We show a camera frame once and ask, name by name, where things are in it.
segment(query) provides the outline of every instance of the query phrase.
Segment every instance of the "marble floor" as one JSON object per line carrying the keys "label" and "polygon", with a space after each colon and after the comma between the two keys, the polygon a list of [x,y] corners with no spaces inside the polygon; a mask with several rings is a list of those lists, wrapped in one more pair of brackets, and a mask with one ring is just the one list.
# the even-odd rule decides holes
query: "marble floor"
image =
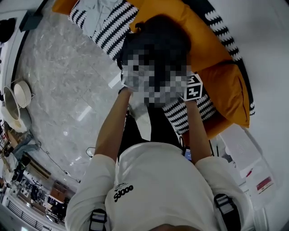
{"label": "marble floor", "polygon": [[[63,170],[80,180],[89,162],[85,150],[95,146],[117,97],[119,88],[111,89],[108,83],[119,69],[67,16],[51,12],[52,3],[48,1],[43,20],[27,37],[15,78],[26,80],[35,94],[28,107],[32,134]],[[141,117],[137,123],[147,139],[149,119],[141,107],[138,109]],[[78,183],[47,154],[31,155],[54,179],[76,190]]]}

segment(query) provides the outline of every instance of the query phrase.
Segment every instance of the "striped fabric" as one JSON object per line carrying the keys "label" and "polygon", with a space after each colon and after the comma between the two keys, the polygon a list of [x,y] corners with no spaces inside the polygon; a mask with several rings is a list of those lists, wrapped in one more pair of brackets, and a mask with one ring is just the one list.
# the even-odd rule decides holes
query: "striped fabric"
{"label": "striped fabric", "polygon": [[[122,3],[114,7],[109,17],[105,20],[102,30],[100,32],[95,32],[91,37],[91,39],[114,61],[116,61],[117,55],[122,48],[124,38],[126,37],[127,33],[130,32],[129,24],[134,20],[137,12],[138,9],[136,7],[124,0]],[[215,12],[215,10],[210,12],[207,11],[205,14],[202,14],[202,16],[203,17],[200,17],[208,26],[210,26],[215,35],[227,48],[233,60],[236,61],[236,64],[238,64],[239,67],[240,65],[238,62],[243,65],[239,50],[233,38],[229,34],[228,28],[224,25],[222,19]],[[83,28],[85,17],[86,11],[79,11],[74,7],[69,15],[69,20],[80,28]],[[197,105],[203,121],[210,118],[216,112],[216,109],[204,88],[202,98],[197,100]],[[251,100],[251,115],[255,113],[254,108],[254,102]],[[175,101],[163,107],[163,110],[178,134],[183,134],[189,130],[187,111],[184,103]]]}

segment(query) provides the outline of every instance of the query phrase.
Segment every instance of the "black pants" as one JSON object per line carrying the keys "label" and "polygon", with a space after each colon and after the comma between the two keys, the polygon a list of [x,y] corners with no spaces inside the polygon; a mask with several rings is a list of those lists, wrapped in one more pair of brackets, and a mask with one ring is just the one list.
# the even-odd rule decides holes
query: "black pants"
{"label": "black pants", "polygon": [[[151,142],[170,143],[180,149],[182,146],[178,140],[177,134],[172,128],[162,108],[148,108],[149,119],[151,124]],[[121,147],[118,157],[129,147],[138,144],[149,142],[142,139],[136,121],[132,116],[127,116],[126,125],[123,131]]]}

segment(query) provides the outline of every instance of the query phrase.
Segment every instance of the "white shelf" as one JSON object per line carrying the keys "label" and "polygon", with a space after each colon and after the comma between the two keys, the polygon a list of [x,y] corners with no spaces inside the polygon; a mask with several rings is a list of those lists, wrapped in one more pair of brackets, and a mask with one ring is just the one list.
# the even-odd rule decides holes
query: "white shelf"
{"label": "white shelf", "polygon": [[4,44],[1,50],[0,59],[0,90],[3,93],[5,85],[10,86],[14,70],[16,56],[25,32],[20,32],[19,26],[27,10],[11,11],[0,14],[0,20],[15,18],[16,25],[12,37]]}

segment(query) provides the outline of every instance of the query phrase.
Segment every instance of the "orange cushion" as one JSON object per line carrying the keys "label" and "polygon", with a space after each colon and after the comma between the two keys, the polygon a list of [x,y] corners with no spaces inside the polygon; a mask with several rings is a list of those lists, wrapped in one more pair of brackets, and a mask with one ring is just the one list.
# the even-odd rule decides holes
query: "orange cushion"
{"label": "orange cushion", "polygon": [[52,11],[69,15],[77,1],[78,0],[56,0],[52,7]]}
{"label": "orange cushion", "polygon": [[235,64],[217,64],[198,72],[217,111],[232,123],[249,127],[249,97]]}
{"label": "orange cushion", "polygon": [[205,89],[219,113],[231,123],[249,126],[248,92],[236,65],[218,65],[232,60],[211,29],[181,0],[128,0],[140,10],[130,24],[135,24],[163,14],[177,22],[191,40],[188,63],[198,72]]}

